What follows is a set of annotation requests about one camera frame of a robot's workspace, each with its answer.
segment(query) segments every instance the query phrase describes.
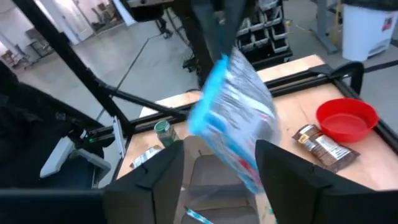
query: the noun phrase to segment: gray floor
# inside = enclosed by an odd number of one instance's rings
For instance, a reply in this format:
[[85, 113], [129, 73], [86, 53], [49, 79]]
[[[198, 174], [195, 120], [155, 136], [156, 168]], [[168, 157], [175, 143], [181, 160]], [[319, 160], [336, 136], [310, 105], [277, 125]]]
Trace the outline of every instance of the gray floor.
[[[285, 2], [285, 18], [293, 20], [299, 27], [308, 29], [315, 19], [316, 5], [309, 0]], [[325, 49], [314, 36], [297, 26], [290, 27], [289, 41], [294, 58], [318, 54], [332, 67], [346, 60], [341, 52], [327, 55]], [[182, 69], [182, 62], [190, 56], [190, 50], [173, 35], [171, 39], [158, 36], [154, 22], [134, 24], [131, 27], [120, 26], [99, 37], [92, 37], [74, 47], [84, 63], [106, 83], [118, 86], [120, 90], [142, 96], [149, 100], [160, 100], [184, 91], [196, 88], [194, 73]], [[394, 34], [398, 39], [398, 30]], [[398, 49], [391, 48], [365, 62], [365, 66], [377, 65], [395, 60]], [[391, 127], [398, 131], [397, 94], [398, 67], [366, 74], [362, 97], [374, 105], [379, 114]], [[73, 72], [53, 54], [26, 71], [17, 72], [21, 81], [36, 86], [54, 97], [76, 107], [105, 125], [111, 124], [111, 118], [90, 92], [80, 83]], [[130, 119], [139, 116], [140, 106], [115, 99], [117, 105]], [[118, 154], [115, 145], [106, 149], [106, 159], [116, 165]], [[110, 181], [108, 175], [102, 184]]]

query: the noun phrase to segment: green can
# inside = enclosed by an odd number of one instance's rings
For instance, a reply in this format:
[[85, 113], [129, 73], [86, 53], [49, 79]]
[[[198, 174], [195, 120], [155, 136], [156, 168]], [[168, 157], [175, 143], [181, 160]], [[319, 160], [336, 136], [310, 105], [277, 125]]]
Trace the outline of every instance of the green can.
[[157, 138], [159, 138], [164, 147], [169, 147], [173, 142], [179, 140], [173, 126], [166, 120], [156, 123], [154, 130], [157, 134]]

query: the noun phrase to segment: wooden surface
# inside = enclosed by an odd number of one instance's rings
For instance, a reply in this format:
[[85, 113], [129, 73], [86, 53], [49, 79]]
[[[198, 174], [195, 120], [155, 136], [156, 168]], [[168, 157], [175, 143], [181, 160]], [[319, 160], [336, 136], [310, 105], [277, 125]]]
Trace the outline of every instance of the wooden surface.
[[[262, 70], [258, 74], [265, 82], [301, 72], [322, 63], [320, 58], [312, 55]], [[158, 103], [176, 107], [195, 102], [200, 96], [200, 92], [184, 93], [160, 100]], [[296, 144], [292, 136], [305, 124], [317, 124], [315, 112], [323, 102], [341, 97], [343, 97], [341, 93], [332, 84], [327, 84], [275, 98], [282, 133], [280, 146], [308, 161], [315, 162], [315, 158]], [[153, 113], [156, 113], [156, 111], [144, 108], [140, 116]], [[176, 124], [174, 127], [180, 139], [188, 136], [185, 123]], [[132, 171], [129, 167], [131, 162], [156, 144], [161, 145], [153, 131], [134, 135], [118, 178]], [[349, 167], [341, 170], [338, 175], [374, 190], [398, 189], [398, 157], [375, 132], [372, 132], [365, 140], [347, 144], [347, 146], [358, 151], [361, 155]], [[270, 205], [267, 197], [264, 194], [257, 195], [256, 203], [261, 223], [274, 223], [275, 217], [269, 213]]]

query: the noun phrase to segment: red plastic bowl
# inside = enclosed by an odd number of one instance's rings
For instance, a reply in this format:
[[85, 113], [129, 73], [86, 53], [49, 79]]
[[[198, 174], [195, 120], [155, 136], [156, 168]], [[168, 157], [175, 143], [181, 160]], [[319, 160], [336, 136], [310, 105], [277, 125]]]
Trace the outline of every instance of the red plastic bowl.
[[377, 125], [379, 117], [369, 104], [351, 98], [330, 100], [317, 109], [321, 130], [338, 142], [364, 139]]

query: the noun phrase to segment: white bin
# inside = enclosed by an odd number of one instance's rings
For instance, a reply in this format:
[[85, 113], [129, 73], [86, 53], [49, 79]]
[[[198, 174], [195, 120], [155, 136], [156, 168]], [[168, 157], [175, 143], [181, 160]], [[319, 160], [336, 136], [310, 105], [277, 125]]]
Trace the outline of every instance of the white bin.
[[389, 48], [398, 11], [385, 12], [345, 4], [343, 15], [345, 59], [363, 62]]

